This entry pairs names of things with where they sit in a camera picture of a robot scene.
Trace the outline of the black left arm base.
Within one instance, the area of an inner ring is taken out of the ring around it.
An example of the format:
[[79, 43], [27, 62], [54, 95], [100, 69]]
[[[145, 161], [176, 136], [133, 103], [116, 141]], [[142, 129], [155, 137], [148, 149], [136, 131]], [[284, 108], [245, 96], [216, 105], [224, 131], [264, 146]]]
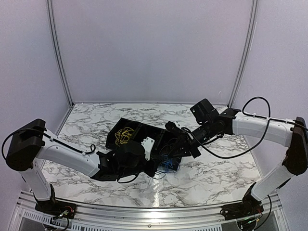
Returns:
[[68, 218], [73, 219], [76, 214], [77, 205], [55, 198], [54, 187], [50, 184], [51, 195], [46, 200], [38, 200], [36, 197], [35, 209], [53, 216], [53, 219]]

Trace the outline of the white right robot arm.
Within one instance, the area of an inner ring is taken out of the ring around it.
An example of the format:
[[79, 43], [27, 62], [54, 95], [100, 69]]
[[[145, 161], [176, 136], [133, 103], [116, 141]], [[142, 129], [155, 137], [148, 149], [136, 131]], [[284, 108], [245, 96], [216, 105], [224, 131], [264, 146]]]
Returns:
[[243, 196], [238, 211], [248, 216], [257, 208], [268, 194], [285, 185], [292, 177], [305, 173], [308, 169], [308, 129], [305, 120], [297, 117], [295, 120], [278, 119], [271, 116], [249, 114], [244, 109], [227, 108], [219, 113], [208, 99], [203, 99], [190, 111], [199, 127], [194, 131], [179, 128], [173, 122], [167, 122], [165, 128], [175, 133], [179, 141], [175, 143], [173, 154], [188, 153], [198, 157], [198, 148], [206, 149], [211, 138], [218, 135], [240, 135], [258, 138], [258, 147], [264, 140], [286, 147], [284, 159], [272, 169], [263, 179], [255, 182]]

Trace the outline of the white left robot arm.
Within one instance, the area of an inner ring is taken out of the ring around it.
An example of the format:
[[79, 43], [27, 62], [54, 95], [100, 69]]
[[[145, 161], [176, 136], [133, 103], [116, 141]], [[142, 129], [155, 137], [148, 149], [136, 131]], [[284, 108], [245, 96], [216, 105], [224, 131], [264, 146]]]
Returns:
[[61, 204], [53, 198], [53, 188], [47, 183], [36, 160], [49, 160], [74, 169], [96, 181], [120, 181], [145, 173], [152, 177], [157, 163], [151, 158], [154, 140], [130, 141], [106, 154], [96, 150], [82, 151], [58, 138], [45, 127], [45, 121], [36, 119], [8, 135], [3, 143], [10, 142], [8, 150], [1, 148], [7, 166], [19, 172], [32, 190], [37, 201], [50, 214], [57, 214]]

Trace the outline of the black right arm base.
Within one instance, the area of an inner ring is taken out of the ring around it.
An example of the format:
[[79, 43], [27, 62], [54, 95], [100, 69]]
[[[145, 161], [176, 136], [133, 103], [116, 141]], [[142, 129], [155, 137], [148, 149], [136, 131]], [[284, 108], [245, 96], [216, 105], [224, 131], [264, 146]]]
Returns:
[[244, 194], [241, 202], [223, 205], [220, 214], [225, 220], [244, 218], [255, 214], [260, 214], [264, 211], [261, 201], [258, 201], [251, 195], [252, 188], [256, 183], [253, 183]]

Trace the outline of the black right storage bin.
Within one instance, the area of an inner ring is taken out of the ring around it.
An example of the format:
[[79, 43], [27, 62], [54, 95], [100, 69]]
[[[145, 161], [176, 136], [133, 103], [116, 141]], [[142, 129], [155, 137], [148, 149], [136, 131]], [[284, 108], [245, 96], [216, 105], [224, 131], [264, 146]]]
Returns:
[[157, 159], [158, 170], [164, 173], [176, 172], [179, 170], [182, 157], [178, 154], [181, 149], [177, 146], [179, 136], [164, 130], [161, 133], [158, 147]]

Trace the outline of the black storage bin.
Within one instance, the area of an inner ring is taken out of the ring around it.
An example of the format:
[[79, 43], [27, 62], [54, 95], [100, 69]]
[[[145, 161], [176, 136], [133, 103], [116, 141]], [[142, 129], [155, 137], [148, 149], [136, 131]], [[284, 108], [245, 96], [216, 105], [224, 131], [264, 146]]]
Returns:
[[164, 173], [176, 172], [179, 170], [182, 157], [178, 154], [181, 149], [177, 146], [179, 136], [164, 130], [161, 133], [158, 147], [157, 159], [158, 170]]
[[105, 147], [114, 150], [129, 141], [140, 141], [145, 136], [141, 122], [120, 118], [107, 134]]

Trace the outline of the black left storage bin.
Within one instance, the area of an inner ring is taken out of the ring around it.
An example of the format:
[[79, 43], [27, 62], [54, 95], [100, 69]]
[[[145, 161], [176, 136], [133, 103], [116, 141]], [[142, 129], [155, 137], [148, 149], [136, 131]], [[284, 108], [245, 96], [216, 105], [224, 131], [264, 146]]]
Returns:
[[107, 134], [105, 147], [114, 150], [129, 141], [140, 141], [145, 136], [141, 122], [120, 118]]

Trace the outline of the aluminium front table rail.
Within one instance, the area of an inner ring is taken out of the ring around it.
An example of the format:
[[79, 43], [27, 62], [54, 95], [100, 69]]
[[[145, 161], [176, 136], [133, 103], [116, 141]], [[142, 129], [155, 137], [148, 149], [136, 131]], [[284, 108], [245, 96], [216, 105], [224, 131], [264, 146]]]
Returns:
[[264, 211], [242, 218], [224, 218], [222, 206], [204, 205], [175, 208], [138, 208], [95, 205], [63, 199], [74, 204], [74, 217], [53, 219], [37, 211], [33, 194], [18, 197], [10, 231], [243, 231], [255, 222], [258, 231], [287, 231], [280, 200], [276, 194], [262, 203]]

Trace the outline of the aluminium right corner post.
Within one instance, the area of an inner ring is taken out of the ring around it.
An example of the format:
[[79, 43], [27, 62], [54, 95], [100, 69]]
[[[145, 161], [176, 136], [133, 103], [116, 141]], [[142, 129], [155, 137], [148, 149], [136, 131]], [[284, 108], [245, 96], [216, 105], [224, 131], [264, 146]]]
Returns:
[[245, 37], [245, 43], [244, 43], [244, 48], [242, 52], [242, 56], [240, 59], [239, 67], [237, 70], [236, 78], [234, 85], [232, 87], [231, 95], [228, 101], [227, 106], [232, 107], [234, 105], [234, 102], [236, 100], [236, 96], [239, 92], [241, 82], [244, 77], [244, 72], [246, 68], [246, 63], [249, 57], [249, 53], [251, 51], [252, 43], [253, 43], [253, 38], [255, 34], [255, 28], [257, 24], [257, 16], [258, 16], [258, 9], [259, 9], [259, 0], [253, 0], [252, 5], [251, 5], [251, 11], [250, 11], [250, 16], [249, 16], [249, 21], [248, 21], [248, 29]]

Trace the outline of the aluminium corner post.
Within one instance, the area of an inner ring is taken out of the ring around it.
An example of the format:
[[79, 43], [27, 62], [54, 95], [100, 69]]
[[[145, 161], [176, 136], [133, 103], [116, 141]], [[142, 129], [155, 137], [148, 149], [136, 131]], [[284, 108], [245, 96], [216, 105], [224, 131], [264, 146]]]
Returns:
[[249, 57], [249, 53], [251, 51], [252, 43], [253, 43], [253, 38], [255, 34], [255, 28], [257, 24], [257, 16], [258, 16], [258, 9], [259, 9], [259, 0], [253, 0], [252, 5], [251, 5], [251, 11], [250, 11], [250, 16], [249, 16], [249, 21], [248, 21], [248, 29], [245, 37], [245, 43], [244, 43], [244, 48], [242, 52], [242, 56], [240, 59], [239, 67], [237, 70], [236, 78], [234, 85], [232, 87], [231, 95], [228, 101], [227, 106], [232, 107], [234, 105], [234, 102], [236, 100], [236, 96], [239, 92], [241, 82], [244, 77], [244, 72], [246, 68], [246, 63]]
[[64, 89], [64, 94], [67, 100], [67, 103], [70, 107], [74, 106], [73, 98], [70, 92], [63, 59], [61, 56], [61, 50], [60, 50], [60, 43], [58, 40], [58, 34], [57, 34], [57, 28], [56, 28], [56, 20], [54, 15], [54, 7], [53, 7], [53, 1], [52, 0], [46, 0], [47, 5], [47, 15], [49, 20], [49, 26], [50, 26], [50, 33], [51, 33], [51, 40], [52, 40], [52, 46], [54, 50], [55, 60], [58, 67], [58, 71], [60, 74], [60, 80]]

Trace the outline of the aluminium left corner post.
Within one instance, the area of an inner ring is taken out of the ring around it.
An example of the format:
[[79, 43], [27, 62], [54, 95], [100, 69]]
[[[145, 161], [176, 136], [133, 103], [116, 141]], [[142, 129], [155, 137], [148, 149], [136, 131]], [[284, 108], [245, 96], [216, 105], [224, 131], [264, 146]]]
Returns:
[[57, 34], [57, 28], [56, 28], [56, 20], [54, 15], [54, 7], [53, 7], [53, 1], [52, 0], [46, 0], [47, 5], [47, 15], [49, 20], [49, 26], [50, 26], [50, 33], [51, 33], [51, 40], [52, 40], [52, 46], [54, 50], [55, 60], [58, 67], [58, 71], [60, 74], [60, 80], [64, 89], [64, 94], [67, 100], [67, 103], [70, 107], [74, 106], [73, 98], [70, 92], [63, 59], [61, 56], [61, 50], [60, 50], [60, 43], [58, 40], [58, 34]]

